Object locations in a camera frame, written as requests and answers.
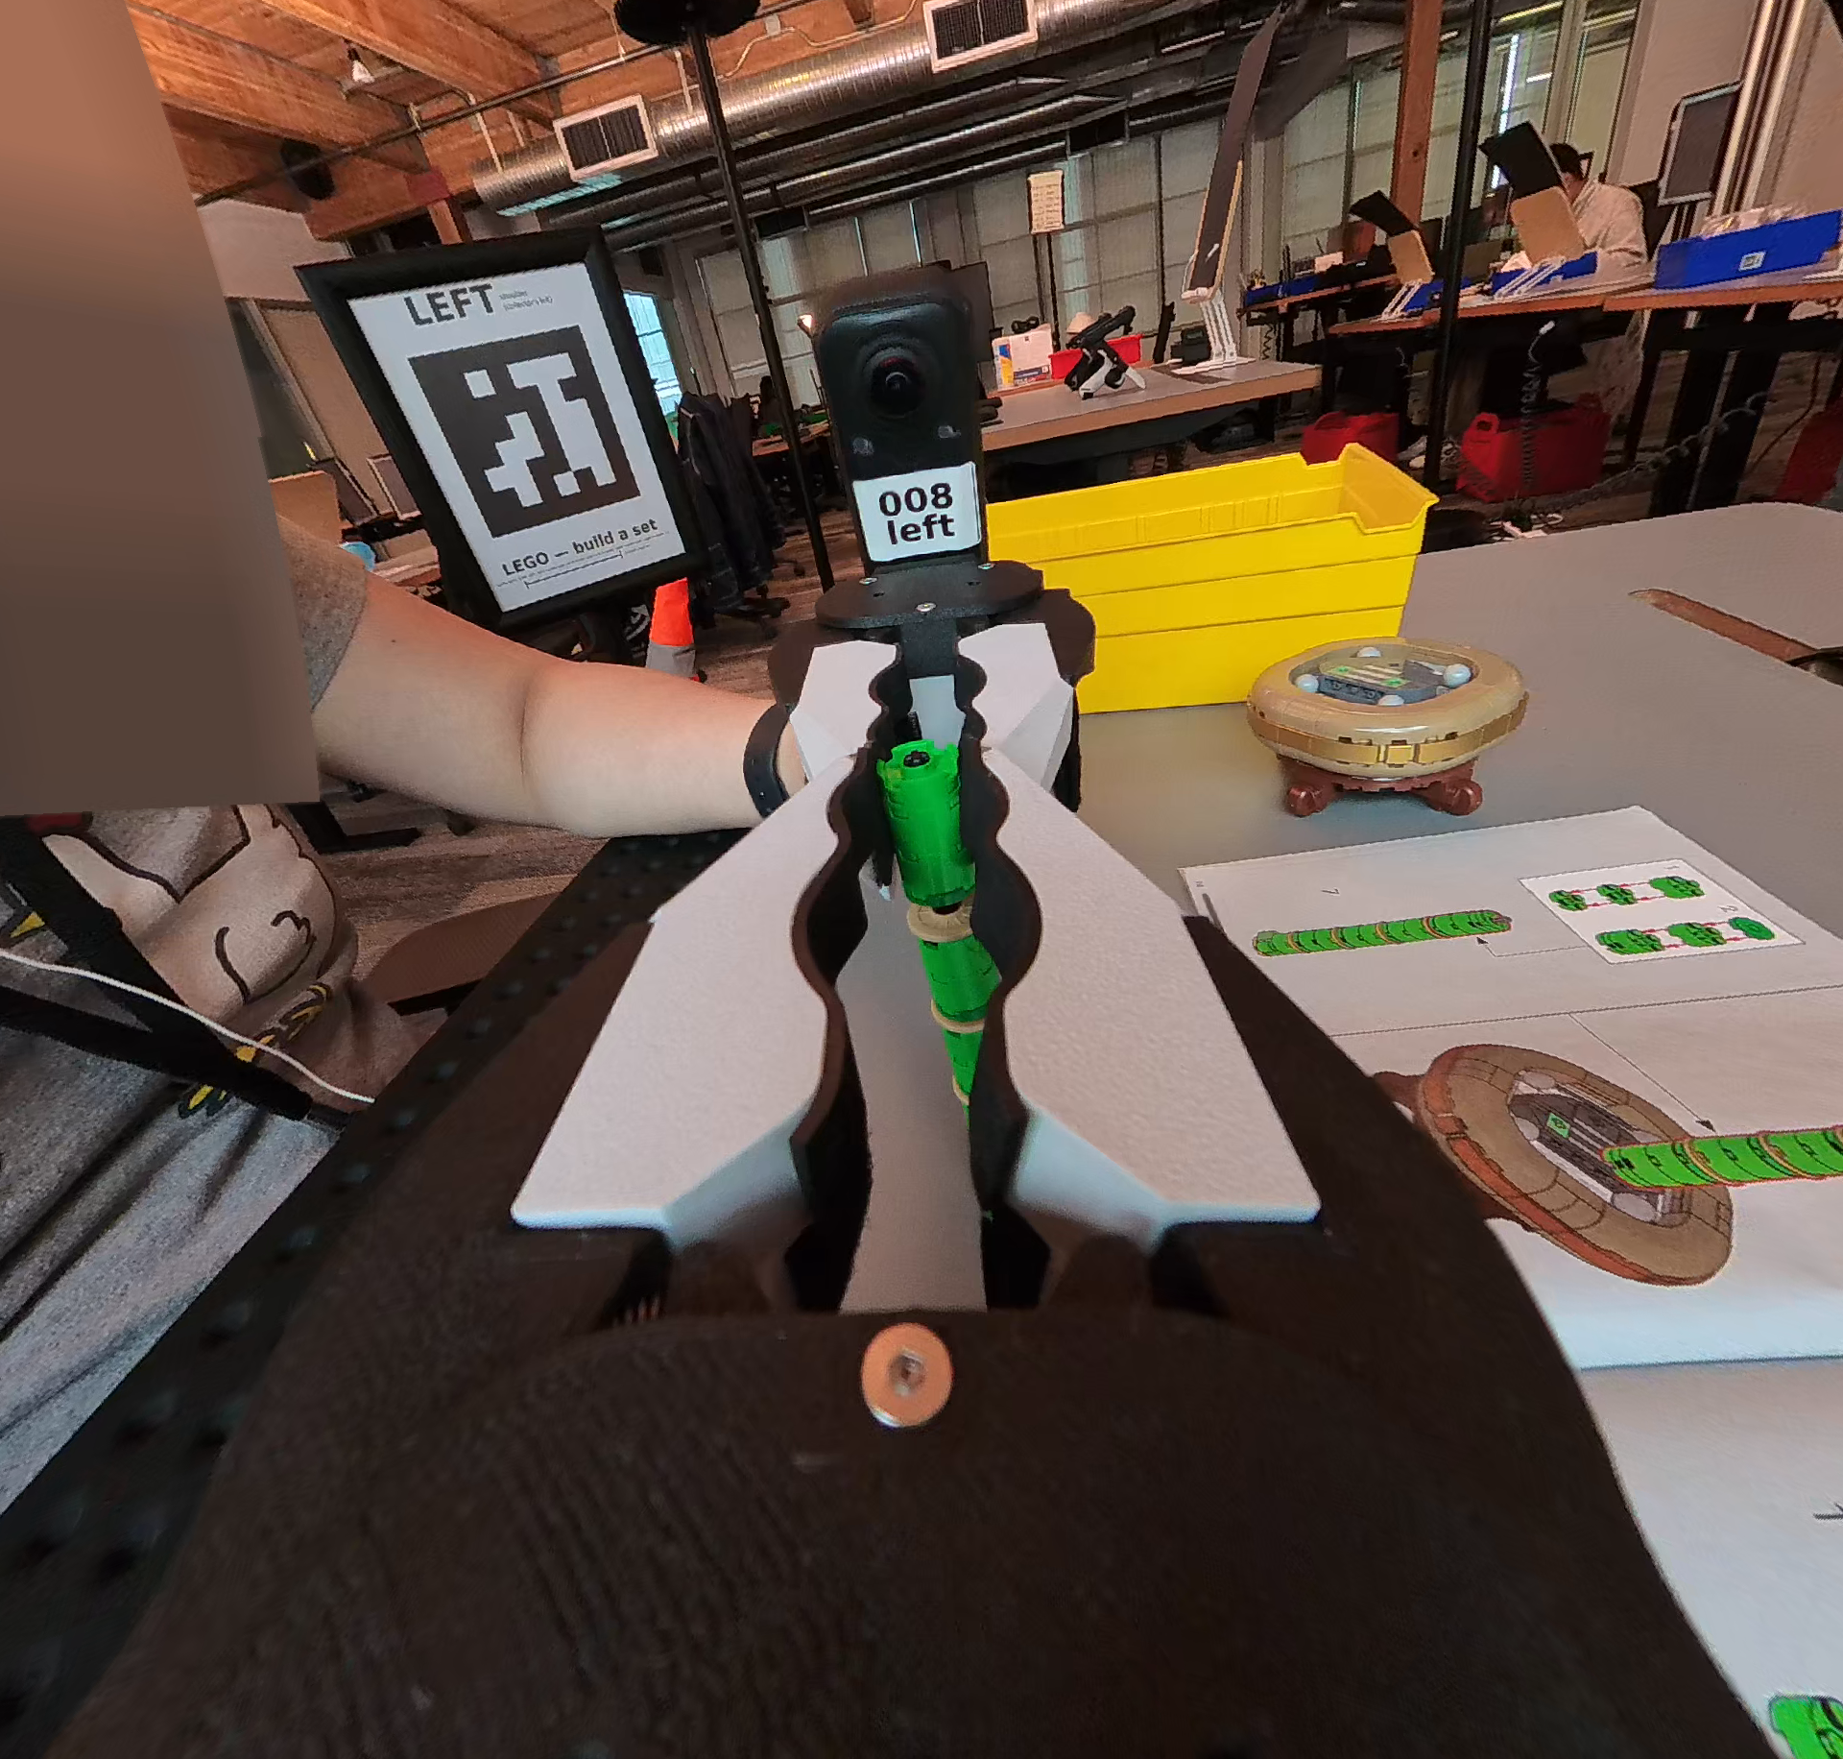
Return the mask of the black wristband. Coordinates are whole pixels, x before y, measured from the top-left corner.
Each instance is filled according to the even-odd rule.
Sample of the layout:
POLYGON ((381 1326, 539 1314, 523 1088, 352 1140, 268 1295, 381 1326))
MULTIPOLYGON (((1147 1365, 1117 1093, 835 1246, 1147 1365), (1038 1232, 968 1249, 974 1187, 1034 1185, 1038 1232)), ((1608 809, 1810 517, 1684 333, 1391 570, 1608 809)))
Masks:
POLYGON ((743 784, 759 822, 790 802, 808 783, 807 761, 791 711, 769 702, 748 730, 743 753, 743 784))

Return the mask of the brown flat strip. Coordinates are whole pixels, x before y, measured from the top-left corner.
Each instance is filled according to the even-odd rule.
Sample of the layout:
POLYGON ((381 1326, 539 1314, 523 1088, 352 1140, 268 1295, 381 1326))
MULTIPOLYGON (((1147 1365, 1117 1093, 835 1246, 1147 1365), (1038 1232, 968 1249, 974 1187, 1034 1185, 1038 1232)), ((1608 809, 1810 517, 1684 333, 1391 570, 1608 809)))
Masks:
POLYGON ((1763 656, 1773 658, 1782 664, 1807 664, 1818 656, 1816 646, 1793 640, 1755 621, 1740 620, 1738 616, 1716 609, 1714 605, 1696 601, 1689 594, 1679 594, 1662 588, 1644 588, 1634 590, 1631 599, 1672 620, 1680 620, 1693 628, 1716 633, 1725 643, 1761 652, 1763 656))

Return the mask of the blue plastic bin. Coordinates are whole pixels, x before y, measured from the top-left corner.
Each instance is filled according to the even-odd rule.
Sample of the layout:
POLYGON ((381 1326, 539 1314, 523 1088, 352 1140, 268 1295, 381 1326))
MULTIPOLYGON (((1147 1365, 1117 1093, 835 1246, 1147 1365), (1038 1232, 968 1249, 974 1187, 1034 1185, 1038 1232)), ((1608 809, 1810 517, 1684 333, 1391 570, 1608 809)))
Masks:
POLYGON ((1658 251, 1654 289, 1687 292, 1753 277, 1805 273, 1824 264, 1838 237, 1836 208, 1693 235, 1658 251))

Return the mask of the grey desk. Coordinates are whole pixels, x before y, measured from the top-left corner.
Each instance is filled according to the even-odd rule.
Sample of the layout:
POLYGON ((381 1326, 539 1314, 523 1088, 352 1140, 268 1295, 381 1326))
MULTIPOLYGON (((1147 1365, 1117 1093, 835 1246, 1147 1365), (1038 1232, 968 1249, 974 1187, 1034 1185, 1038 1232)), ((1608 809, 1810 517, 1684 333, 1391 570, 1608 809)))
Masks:
MULTIPOLYGON (((1838 938, 1838 709, 1629 580, 1838 580, 1810 511, 1437 558, 1413 614, 1533 664, 1523 825, 1642 807, 1838 938)), ((866 1466, 919 1503, 800 1756, 1775 1756, 1680 1609, 1578 1373, 1441 1150, 1190 922, 1314 1223, 1090 1241, 949 1317, 957 1402, 866 1466)))

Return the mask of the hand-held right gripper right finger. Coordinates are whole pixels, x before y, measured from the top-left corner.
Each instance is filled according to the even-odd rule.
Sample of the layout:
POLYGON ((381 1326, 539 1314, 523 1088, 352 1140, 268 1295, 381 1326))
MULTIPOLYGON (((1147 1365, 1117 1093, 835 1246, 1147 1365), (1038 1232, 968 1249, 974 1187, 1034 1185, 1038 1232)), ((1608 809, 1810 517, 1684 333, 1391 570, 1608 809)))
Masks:
POLYGON ((968 1106, 990 1309, 1090 1241, 1323 1201, 1176 901, 998 750, 962 752, 970 934, 999 973, 968 1106))

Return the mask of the open instruction booklet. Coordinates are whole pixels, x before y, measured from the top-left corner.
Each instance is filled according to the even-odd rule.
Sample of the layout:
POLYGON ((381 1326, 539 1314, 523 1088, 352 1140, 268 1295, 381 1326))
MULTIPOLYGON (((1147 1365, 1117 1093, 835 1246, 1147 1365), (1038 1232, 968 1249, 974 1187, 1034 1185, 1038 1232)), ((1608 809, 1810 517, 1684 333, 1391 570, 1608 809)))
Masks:
POLYGON ((1771 1751, 1838 1756, 1838 938, 1642 807, 1182 879, 1457 1169, 1771 1751))

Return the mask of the tan round toy pot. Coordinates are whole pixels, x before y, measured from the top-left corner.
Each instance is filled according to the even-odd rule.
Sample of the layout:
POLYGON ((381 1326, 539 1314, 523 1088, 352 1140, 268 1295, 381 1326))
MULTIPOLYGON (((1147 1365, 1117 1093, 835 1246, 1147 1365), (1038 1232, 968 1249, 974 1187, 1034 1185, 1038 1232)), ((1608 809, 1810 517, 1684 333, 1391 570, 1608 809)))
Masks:
POLYGON ((1282 804, 1323 814, 1345 794, 1404 794, 1476 810, 1476 760, 1525 721, 1531 694, 1506 658, 1452 640, 1331 643, 1262 672, 1250 732, 1277 757, 1282 804))

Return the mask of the green toy bamboo stalk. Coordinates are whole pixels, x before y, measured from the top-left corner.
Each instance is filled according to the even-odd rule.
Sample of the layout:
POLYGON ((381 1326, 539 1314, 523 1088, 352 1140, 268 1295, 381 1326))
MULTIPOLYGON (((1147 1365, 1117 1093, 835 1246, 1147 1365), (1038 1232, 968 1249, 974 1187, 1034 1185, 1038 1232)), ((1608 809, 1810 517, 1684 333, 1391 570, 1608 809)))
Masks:
POLYGON ((973 934, 976 871, 962 834, 958 750, 927 739, 896 744, 879 763, 879 786, 909 934, 919 949, 957 1101, 966 1107, 999 969, 973 934))

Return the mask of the person's grey printed shirt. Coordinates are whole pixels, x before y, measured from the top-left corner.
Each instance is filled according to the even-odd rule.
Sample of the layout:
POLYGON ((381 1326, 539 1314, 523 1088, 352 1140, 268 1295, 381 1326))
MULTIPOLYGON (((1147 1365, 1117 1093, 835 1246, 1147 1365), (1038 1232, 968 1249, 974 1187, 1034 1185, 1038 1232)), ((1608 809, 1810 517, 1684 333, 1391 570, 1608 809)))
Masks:
POLYGON ((5 1026, 5 1503, 412 1050, 285 807, 82 814, 14 854, 5 990, 155 1061, 5 1026))

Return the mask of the long wooden table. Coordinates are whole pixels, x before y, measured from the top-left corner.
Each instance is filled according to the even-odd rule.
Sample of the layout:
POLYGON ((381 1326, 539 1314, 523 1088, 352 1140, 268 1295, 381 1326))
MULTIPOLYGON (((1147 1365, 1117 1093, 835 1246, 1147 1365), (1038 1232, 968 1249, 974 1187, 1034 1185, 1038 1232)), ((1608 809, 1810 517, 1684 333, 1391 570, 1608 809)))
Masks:
MULTIPOLYGON (((1292 348, 1292 330, 1283 327, 1280 352, 1321 369, 1324 407, 1332 407, 1338 383, 1349 383, 1351 412, 1394 410, 1401 437, 1413 441, 1412 374, 1421 357, 1434 367, 1437 305, 1437 297, 1391 297, 1383 313, 1332 323, 1305 350, 1292 348)), ((1606 273, 1525 297, 1465 298, 1444 431, 1457 455, 1441 458, 1441 485, 1457 489, 1459 443, 1479 413, 1529 417, 1538 406, 1597 397, 1614 417, 1620 407, 1597 380, 1578 402, 1562 399, 1554 383, 1583 374, 1595 348, 1626 348, 1634 326, 1642 330, 1642 371, 1624 406, 1624 469, 1647 471, 1654 517, 1733 504, 1785 357, 1838 354, 1838 267, 1687 292, 1606 273)))

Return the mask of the ceiling air vent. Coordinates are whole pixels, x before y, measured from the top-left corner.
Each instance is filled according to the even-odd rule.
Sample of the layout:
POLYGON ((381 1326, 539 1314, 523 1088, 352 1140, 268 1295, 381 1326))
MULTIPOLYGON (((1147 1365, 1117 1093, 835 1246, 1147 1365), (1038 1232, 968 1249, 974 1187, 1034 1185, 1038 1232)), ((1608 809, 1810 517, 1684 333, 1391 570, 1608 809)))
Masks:
POLYGON ((984 65, 1038 42, 1037 0, 929 0, 922 17, 934 75, 984 65))
POLYGON ((642 96, 561 116, 554 122, 554 137, 573 185, 607 184, 650 166, 661 157, 647 100, 642 96))

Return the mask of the black device on stand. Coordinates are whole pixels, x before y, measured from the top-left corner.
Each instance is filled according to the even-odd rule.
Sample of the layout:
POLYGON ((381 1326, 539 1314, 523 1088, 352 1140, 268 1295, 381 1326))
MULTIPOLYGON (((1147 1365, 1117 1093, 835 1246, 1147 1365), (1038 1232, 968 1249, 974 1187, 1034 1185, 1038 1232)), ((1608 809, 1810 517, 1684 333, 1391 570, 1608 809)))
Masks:
POLYGON ((1129 365, 1120 354, 1120 342, 1132 335, 1136 306, 1127 305, 1111 315, 1088 320, 1072 338, 1076 362, 1063 383, 1077 399, 1099 399, 1103 394, 1143 390, 1140 365, 1129 365))

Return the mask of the silver ventilation duct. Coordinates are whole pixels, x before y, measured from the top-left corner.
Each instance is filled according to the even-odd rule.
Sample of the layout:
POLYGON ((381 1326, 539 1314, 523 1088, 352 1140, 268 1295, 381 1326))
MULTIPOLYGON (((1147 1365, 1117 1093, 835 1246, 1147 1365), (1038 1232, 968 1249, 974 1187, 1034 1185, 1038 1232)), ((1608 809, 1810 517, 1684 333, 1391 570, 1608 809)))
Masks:
MULTIPOLYGON (((733 145, 771 135, 791 135, 843 116, 929 98, 936 89, 974 70, 1014 69, 1041 52, 1099 40, 1118 21, 1164 13, 1181 0, 1037 0, 1038 42, 996 61, 934 75, 922 6, 901 24, 853 40, 820 43, 796 63, 720 80, 721 109, 733 145)), ((599 185, 573 185, 555 143, 534 143, 500 162, 473 164, 473 192, 481 207, 519 216, 576 196, 617 187, 666 164, 687 162, 710 146, 702 93, 682 86, 647 100, 661 157, 654 164, 622 173, 599 185)))

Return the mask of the yellow plastic bin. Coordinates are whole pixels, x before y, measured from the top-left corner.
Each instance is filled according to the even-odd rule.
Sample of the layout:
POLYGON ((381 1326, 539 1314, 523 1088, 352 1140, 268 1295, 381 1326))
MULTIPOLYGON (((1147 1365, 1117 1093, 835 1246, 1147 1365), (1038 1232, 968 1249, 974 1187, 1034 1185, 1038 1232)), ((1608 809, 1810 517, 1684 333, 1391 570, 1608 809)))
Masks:
POLYGON ((1241 704, 1283 658, 1394 639, 1434 500, 1351 447, 1002 502, 988 530, 1090 612, 1090 719, 1241 704))

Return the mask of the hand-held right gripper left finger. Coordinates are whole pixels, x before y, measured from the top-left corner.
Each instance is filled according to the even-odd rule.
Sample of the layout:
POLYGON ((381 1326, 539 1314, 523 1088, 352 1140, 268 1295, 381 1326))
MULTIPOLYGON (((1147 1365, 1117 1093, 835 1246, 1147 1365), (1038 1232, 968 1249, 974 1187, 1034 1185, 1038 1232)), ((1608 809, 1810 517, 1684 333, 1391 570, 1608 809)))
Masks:
POLYGON ((864 942, 861 761, 835 761, 650 919, 510 1207, 720 1243, 840 1311, 873 1166, 840 979, 864 942))

